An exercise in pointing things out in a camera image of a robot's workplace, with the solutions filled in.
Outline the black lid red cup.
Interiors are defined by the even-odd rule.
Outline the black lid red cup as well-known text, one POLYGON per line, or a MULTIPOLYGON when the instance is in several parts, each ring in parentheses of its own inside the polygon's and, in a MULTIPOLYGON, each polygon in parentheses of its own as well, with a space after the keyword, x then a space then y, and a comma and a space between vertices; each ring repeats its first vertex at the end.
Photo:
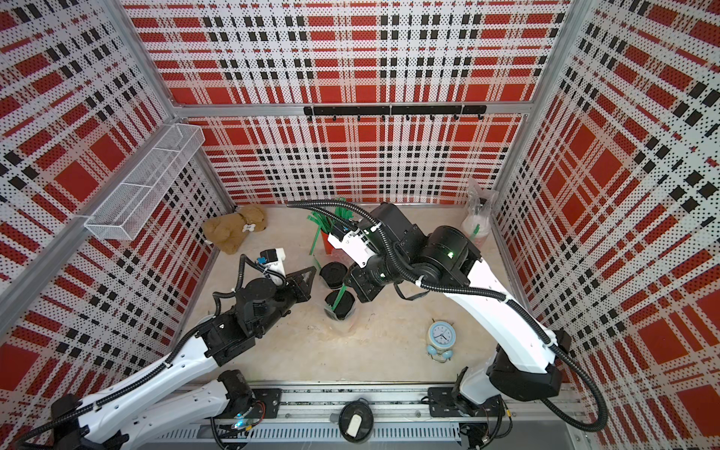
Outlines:
POLYGON ((348 267, 341 262, 329 262, 320 271, 320 276, 330 290, 339 290, 343 286, 348 267))

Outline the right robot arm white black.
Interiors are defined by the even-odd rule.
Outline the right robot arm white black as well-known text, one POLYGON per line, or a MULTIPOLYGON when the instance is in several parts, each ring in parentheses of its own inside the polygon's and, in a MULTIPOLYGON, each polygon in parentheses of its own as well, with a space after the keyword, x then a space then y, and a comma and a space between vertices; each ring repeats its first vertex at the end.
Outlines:
POLYGON ((593 379, 568 354, 568 333, 540 324, 504 288, 480 250, 452 226, 442 225, 424 234, 393 204, 371 212, 351 206, 358 221, 337 225, 328 241, 354 262, 346 277, 358 299, 375 299, 383 288, 412 283, 422 294, 438 293, 467 311, 497 343, 494 356, 467 367, 456 380, 453 401, 463 414, 500 396, 516 401, 541 401, 566 424, 598 432, 609 421, 609 408, 593 379), (597 413, 582 422, 552 402, 563 382, 556 366, 564 363, 585 384, 597 413))

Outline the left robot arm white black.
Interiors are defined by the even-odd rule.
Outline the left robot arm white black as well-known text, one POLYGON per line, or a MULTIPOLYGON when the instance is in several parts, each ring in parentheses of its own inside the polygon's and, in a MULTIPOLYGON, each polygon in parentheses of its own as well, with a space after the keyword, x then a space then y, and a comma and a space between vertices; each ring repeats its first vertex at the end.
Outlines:
POLYGON ((197 324, 170 354, 126 380, 80 399, 65 395, 52 405, 50 422, 22 435, 18 449, 38 449, 52 434, 54 449, 129 449, 197 419, 234 419, 266 405, 238 369, 184 395, 177 388, 216 371, 250 350, 293 306, 311 299, 311 266, 288 275, 270 269, 230 292, 214 292, 213 316, 197 324))

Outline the clear plastic carrier bag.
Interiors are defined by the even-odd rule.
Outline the clear plastic carrier bag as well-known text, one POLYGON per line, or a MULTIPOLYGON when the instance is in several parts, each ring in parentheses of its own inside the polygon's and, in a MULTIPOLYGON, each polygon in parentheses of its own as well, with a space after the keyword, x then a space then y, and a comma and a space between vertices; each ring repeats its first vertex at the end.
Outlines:
POLYGON ((477 180, 471 179, 467 194, 466 217, 460 229, 478 249, 481 249, 491 234, 492 210, 499 193, 494 189, 483 189, 477 180), (477 236, 472 237, 474 227, 478 224, 480 231, 477 236))

